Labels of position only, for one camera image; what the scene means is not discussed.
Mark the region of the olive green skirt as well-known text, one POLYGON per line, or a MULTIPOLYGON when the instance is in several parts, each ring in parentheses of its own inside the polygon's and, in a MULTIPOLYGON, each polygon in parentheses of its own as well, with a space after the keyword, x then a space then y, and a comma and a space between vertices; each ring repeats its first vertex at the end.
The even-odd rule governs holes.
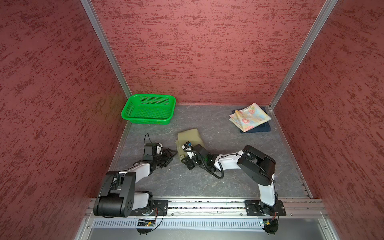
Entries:
POLYGON ((206 147, 203 139, 200 136, 198 129, 191 129, 184 132, 180 132, 177 135, 176 146, 178 151, 179 160, 185 158, 188 154, 183 151, 182 145, 186 142, 190 142, 193 146, 200 144, 202 147, 206 147))

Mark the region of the pastel patterned skirt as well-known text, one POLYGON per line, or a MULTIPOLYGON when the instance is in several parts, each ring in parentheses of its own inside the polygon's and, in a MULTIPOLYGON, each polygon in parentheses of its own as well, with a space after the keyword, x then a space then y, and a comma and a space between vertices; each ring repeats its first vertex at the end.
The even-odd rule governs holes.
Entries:
POLYGON ((247 132, 267 121, 269 122, 271 119, 256 103, 244 109, 236 110, 229 117, 229 121, 243 132, 247 132))

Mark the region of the blue denim skirt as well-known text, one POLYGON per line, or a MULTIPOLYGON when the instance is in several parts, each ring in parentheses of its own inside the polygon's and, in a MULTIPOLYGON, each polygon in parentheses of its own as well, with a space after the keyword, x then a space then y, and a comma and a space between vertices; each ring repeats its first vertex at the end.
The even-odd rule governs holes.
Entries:
MULTIPOLYGON (((267 113, 267 108, 266 108, 266 107, 263 107, 263 106, 262 106, 261 109, 262 109, 265 113, 267 113)), ((249 131, 247 131, 247 132, 243 132, 242 130, 239 130, 239 132, 240 132, 241 134, 251 134, 251 133, 270 132, 270 131, 271 131, 271 126, 270 126, 270 124, 269 124, 268 121, 265 122, 265 123, 263 123, 263 124, 261 124, 261 125, 259 125, 259 126, 257 126, 257 127, 255 127, 255 128, 253 128, 253 129, 251 129, 251 130, 249 130, 249 131)))

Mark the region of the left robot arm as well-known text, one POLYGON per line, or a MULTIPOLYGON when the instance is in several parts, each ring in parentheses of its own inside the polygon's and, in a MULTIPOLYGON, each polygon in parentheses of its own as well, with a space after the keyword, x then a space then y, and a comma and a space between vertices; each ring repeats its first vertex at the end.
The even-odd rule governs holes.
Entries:
POLYGON ((177 155, 175 150, 164 149, 155 156, 144 155, 127 170, 106 173, 94 204, 95 216, 127 218, 132 213, 151 216, 156 214, 151 192, 137 192, 136 183, 150 176, 154 170, 165 168, 177 155))

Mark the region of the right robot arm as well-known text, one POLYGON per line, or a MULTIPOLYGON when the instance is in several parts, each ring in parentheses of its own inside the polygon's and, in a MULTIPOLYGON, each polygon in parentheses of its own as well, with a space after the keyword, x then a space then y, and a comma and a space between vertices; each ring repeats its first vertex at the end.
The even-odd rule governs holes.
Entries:
POLYGON ((202 145, 193 146, 187 142, 182 145, 187 154, 182 159, 189 170, 198 166, 217 179, 223 179, 226 170, 242 170, 258 184, 260 200, 256 213, 262 216, 278 214, 278 194, 275 189, 276 161, 252 146, 231 154, 211 154, 202 145))

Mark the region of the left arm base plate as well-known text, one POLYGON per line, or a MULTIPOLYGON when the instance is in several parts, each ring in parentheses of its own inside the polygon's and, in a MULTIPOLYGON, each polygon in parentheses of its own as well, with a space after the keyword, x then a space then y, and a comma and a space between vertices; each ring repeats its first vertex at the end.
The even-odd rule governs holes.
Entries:
POLYGON ((132 210, 130 216, 166 216, 168 203, 168 200, 149 200, 145 207, 132 210))

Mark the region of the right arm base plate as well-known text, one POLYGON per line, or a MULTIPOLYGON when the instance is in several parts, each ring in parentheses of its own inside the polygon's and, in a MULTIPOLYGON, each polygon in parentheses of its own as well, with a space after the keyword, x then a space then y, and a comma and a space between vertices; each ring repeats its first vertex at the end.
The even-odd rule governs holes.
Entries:
POLYGON ((262 203, 260 200, 246 200, 245 209, 247 216, 260 216, 260 217, 285 217, 287 215, 282 201, 276 201, 271 207, 262 203))

